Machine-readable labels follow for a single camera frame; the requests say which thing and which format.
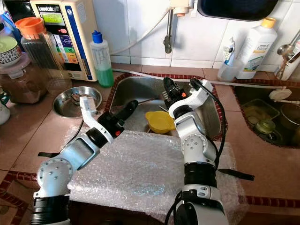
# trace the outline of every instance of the yellow bowl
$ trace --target yellow bowl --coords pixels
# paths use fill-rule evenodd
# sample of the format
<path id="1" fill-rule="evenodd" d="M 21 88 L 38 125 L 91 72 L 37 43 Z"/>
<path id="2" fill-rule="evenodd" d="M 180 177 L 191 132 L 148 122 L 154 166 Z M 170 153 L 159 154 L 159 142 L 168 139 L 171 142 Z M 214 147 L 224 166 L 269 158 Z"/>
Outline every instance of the yellow bowl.
<path id="1" fill-rule="evenodd" d="M 147 112 L 146 119 L 150 129 L 157 134 L 165 134 L 170 130 L 175 130 L 174 120 L 167 112 Z"/>

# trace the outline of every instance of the bubble wrap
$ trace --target bubble wrap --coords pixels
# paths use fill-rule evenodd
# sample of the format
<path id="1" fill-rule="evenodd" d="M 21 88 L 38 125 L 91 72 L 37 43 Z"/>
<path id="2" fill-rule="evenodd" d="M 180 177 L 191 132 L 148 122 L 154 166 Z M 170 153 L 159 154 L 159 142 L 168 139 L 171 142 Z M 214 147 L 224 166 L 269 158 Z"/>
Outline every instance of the bubble wrap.
<path id="1" fill-rule="evenodd" d="M 235 169 L 229 144 L 225 145 L 219 168 Z M 244 195 L 241 184 L 220 172 L 217 184 L 230 224 L 238 224 L 247 210 L 238 200 L 238 195 Z M 145 212 L 163 222 L 183 185 L 179 138 L 125 131 L 74 174 L 69 188 L 71 200 Z"/>

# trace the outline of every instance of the blue bottle cap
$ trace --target blue bottle cap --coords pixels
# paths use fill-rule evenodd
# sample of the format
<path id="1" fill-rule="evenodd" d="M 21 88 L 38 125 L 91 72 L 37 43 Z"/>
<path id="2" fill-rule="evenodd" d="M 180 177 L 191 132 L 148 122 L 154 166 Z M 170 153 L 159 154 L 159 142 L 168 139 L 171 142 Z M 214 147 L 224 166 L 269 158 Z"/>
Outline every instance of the blue bottle cap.
<path id="1" fill-rule="evenodd" d="M 103 42 L 101 32 L 98 32 L 98 31 L 96 31 L 96 30 L 92 33 L 92 38 L 93 38 L 93 42 L 94 42 L 94 43 L 100 44 L 100 43 Z"/>

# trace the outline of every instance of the green liquid bottle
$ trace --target green liquid bottle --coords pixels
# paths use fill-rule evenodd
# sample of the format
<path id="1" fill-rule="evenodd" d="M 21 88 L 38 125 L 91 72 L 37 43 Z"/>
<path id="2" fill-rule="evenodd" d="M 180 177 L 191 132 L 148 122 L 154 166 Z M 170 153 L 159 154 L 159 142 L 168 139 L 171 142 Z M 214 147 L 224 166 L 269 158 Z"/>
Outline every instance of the green liquid bottle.
<path id="1" fill-rule="evenodd" d="M 92 33 L 92 38 L 93 41 L 90 43 L 90 49 L 93 55 L 98 82 L 102 87 L 110 88 L 114 84 L 114 78 L 108 43 L 102 39 L 102 34 L 96 30 Z"/>

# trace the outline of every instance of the dish soap bottle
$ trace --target dish soap bottle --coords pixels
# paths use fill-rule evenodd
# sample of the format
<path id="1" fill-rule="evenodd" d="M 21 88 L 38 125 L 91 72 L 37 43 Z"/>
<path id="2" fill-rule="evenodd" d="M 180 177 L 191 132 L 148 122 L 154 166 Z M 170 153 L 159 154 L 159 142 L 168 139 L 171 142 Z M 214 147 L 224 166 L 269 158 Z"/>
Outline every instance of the dish soap bottle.
<path id="1" fill-rule="evenodd" d="M 250 29 L 237 57 L 238 60 L 242 61 L 244 68 L 236 78 L 251 79 L 254 77 L 258 66 L 277 38 L 277 33 L 273 29 L 275 22 L 276 19 L 266 17 L 260 26 Z"/>
<path id="2" fill-rule="evenodd" d="M 92 39 L 90 49 L 93 55 L 98 82 L 104 88 L 112 87 L 114 79 L 108 43 L 102 38 L 102 34 L 96 30 L 92 33 Z"/>

